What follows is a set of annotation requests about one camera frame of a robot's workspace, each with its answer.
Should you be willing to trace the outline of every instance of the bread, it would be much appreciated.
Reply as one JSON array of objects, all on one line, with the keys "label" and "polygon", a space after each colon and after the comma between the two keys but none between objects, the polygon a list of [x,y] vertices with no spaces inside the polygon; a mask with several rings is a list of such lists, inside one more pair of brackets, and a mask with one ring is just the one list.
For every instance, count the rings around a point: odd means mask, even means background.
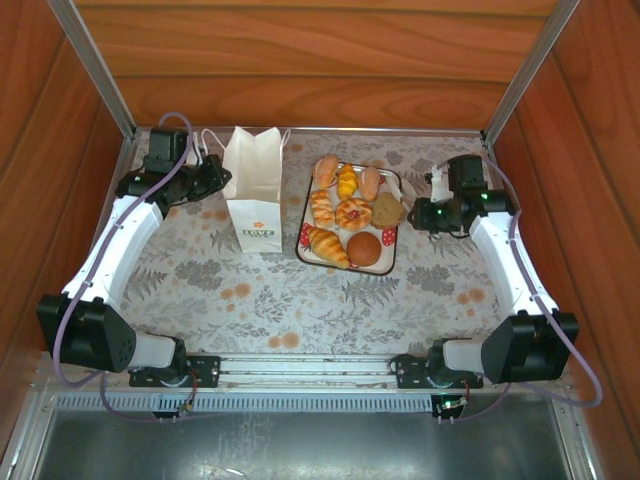
[{"label": "bread", "polygon": [[369,225],[371,214],[371,207],[367,202],[361,198],[350,198],[336,208],[336,225],[356,232]]},{"label": "bread", "polygon": [[349,260],[359,267],[370,267],[376,264],[381,253],[380,240],[369,232],[356,233],[347,242]]},{"label": "bread", "polygon": [[373,203],[371,225],[379,230],[396,227],[402,222],[405,210],[402,204],[389,192],[383,192]]},{"label": "bread", "polygon": [[358,177],[353,167],[346,163],[338,173],[338,198],[344,202],[352,197],[358,189]]},{"label": "bread", "polygon": [[318,188],[328,188],[338,171],[340,159],[335,155],[327,155],[318,160],[313,167],[313,183]]},{"label": "bread", "polygon": [[321,228],[310,228],[309,241],[316,256],[338,268],[349,268],[349,257],[338,235]]},{"label": "bread", "polygon": [[335,223],[335,215],[331,207],[331,199],[329,192],[326,190],[317,190],[309,196],[311,200],[311,210],[313,211],[313,220],[318,228],[331,228]]},{"label": "bread", "polygon": [[358,187],[362,197],[368,202],[373,202],[378,196],[380,186],[380,173],[376,167],[367,167],[358,175]]}]

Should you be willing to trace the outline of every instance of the metal floor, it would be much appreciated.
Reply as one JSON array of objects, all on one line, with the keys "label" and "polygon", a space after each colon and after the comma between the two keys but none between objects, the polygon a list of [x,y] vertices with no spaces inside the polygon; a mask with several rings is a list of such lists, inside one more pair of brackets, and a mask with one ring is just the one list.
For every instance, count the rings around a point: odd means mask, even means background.
[{"label": "metal floor", "polygon": [[159,426],[59,411],[40,459],[39,479],[569,478],[551,404],[533,395],[453,426],[425,413],[220,413]]}]

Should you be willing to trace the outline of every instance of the patterned table surface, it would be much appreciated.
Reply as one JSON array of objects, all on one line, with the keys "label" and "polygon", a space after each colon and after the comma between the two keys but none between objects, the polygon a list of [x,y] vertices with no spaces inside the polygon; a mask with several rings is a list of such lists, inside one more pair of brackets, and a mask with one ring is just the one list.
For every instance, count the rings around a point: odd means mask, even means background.
[{"label": "patterned table surface", "polygon": [[[468,239],[434,241],[402,224],[385,277],[312,267],[295,254],[320,156],[389,168],[424,195],[432,164],[481,148],[478,138],[295,133],[283,163],[284,252],[243,254],[221,194],[173,208],[134,267],[123,314],[210,353],[420,353],[436,338],[486,334],[499,323],[497,299]],[[134,165],[147,150],[139,132]]]}]

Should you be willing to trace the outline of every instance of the danish pastry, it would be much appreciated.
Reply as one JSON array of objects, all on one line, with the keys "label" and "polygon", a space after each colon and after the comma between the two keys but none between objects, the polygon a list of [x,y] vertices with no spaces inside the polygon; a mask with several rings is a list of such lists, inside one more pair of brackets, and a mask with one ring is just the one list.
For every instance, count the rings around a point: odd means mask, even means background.
[{"label": "danish pastry", "polygon": [[350,232],[363,229],[371,222],[371,207],[361,198],[345,200],[336,208],[336,225]]},{"label": "danish pastry", "polygon": [[335,215],[331,207],[331,199],[329,192],[326,190],[317,190],[310,197],[311,210],[313,211],[313,220],[318,228],[331,228],[335,223]]}]

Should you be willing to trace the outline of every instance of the logo on paper bag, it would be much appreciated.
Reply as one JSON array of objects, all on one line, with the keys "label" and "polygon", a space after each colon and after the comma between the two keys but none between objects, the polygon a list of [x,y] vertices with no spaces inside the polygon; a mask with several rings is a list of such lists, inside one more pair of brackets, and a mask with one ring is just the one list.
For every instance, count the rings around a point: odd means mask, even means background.
[{"label": "logo on paper bag", "polygon": [[[255,222],[253,226],[256,229],[261,229],[264,227],[264,223]],[[249,237],[272,237],[276,234],[274,230],[242,230],[243,235],[248,235]]]}]

